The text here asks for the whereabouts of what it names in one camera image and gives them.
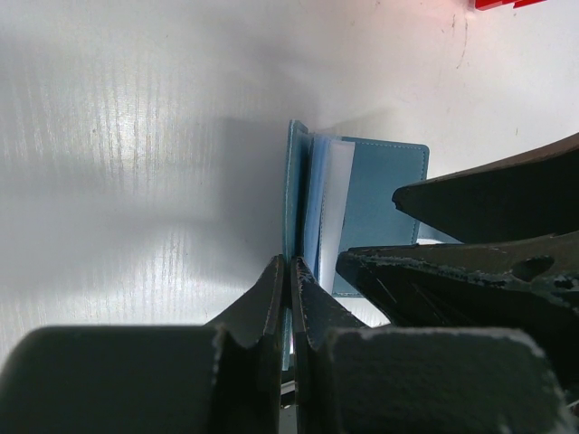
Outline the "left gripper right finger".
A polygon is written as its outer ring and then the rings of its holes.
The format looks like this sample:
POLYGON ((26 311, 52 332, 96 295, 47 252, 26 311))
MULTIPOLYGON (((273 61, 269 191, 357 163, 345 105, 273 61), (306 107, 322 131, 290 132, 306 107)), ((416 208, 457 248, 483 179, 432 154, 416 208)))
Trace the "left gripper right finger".
POLYGON ((301 433, 571 433, 544 351, 503 328, 367 327, 290 265, 301 433))

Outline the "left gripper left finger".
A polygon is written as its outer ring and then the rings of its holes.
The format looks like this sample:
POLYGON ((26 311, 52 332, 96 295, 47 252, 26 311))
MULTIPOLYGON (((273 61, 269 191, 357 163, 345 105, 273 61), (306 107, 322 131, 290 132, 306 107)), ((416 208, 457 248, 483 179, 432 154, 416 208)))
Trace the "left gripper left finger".
POLYGON ((284 261, 205 325, 47 326, 1 372, 4 433, 274 433, 284 261))

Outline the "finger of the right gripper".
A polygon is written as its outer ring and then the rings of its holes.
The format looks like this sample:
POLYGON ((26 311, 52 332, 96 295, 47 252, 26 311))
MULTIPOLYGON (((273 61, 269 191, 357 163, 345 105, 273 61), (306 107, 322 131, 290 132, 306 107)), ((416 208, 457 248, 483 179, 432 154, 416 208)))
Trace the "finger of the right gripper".
POLYGON ((398 188, 397 210, 463 243, 578 229, 578 136, 398 188))
POLYGON ((519 328, 578 344, 578 235, 353 248, 337 273, 398 326, 519 328))

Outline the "blue leather card holder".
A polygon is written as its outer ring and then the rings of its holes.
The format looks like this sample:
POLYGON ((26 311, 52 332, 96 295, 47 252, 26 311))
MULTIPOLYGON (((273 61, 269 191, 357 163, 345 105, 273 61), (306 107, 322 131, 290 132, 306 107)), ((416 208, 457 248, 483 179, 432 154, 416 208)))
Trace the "blue leather card holder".
POLYGON ((396 189, 425 179, 425 145, 316 134, 289 123, 282 194, 282 254, 303 258, 320 286, 371 327, 389 319, 336 273, 354 247, 408 245, 420 224, 397 211, 396 189))

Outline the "red plastic bin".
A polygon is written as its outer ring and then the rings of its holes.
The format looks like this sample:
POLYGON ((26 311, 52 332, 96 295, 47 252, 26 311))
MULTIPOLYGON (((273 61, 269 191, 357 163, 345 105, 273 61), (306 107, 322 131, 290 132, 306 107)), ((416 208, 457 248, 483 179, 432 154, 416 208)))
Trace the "red plastic bin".
POLYGON ((476 10, 486 11, 489 9, 508 6, 513 9, 543 3, 545 0, 474 0, 473 5, 476 10))

